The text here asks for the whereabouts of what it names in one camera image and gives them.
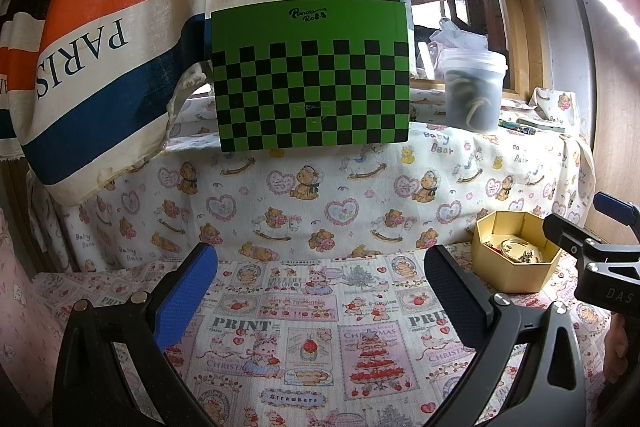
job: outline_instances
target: silver screw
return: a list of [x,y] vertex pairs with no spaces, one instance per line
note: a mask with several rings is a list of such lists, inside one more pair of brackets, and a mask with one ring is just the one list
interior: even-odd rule
[[494,302],[498,304],[498,306],[508,306],[511,304],[511,299],[504,293],[497,293],[494,295]]
[[558,313],[560,315],[564,315],[566,313],[566,306],[564,305],[564,303],[562,303],[560,301],[556,301],[551,305],[553,306],[553,308],[556,311],[556,313]]
[[131,302],[133,302],[133,304],[142,304],[144,302],[146,302],[146,298],[149,296],[149,294],[145,291],[139,291],[139,292],[135,292],[132,296],[131,296]]
[[74,309],[77,312],[83,312],[88,307],[89,307],[89,301],[85,299],[80,299],[79,301],[76,302],[76,304],[74,304]]

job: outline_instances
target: gold box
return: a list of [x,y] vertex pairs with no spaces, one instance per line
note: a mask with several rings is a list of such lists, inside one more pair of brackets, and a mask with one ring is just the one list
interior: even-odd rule
[[[542,232],[543,219],[529,212],[498,210],[478,219],[471,245],[473,271],[481,279],[504,293],[537,293],[551,277],[560,259],[560,248]],[[542,254],[542,263],[514,263],[484,245],[491,242],[499,249],[505,239],[529,241]]]

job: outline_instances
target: wooden window frame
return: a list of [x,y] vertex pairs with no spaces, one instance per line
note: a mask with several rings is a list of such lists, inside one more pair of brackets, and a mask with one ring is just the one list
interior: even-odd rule
[[[536,87],[551,87],[550,59],[541,0],[500,0],[513,89],[505,98],[529,101]],[[412,79],[417,89],[444,89],[442,80]]]

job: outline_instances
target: clear plastic container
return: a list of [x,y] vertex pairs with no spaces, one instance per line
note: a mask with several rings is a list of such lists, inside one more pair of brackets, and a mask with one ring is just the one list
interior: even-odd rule
[[498,129],[504,55],[486,50],[446,48],[438,56],[446,87],[446,123],[473,132]]

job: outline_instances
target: checkerboard pattern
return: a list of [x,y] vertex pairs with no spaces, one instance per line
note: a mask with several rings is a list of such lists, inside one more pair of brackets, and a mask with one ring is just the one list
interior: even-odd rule
[[406,42],[273,42],[212,64],[223,152],[409,138]]

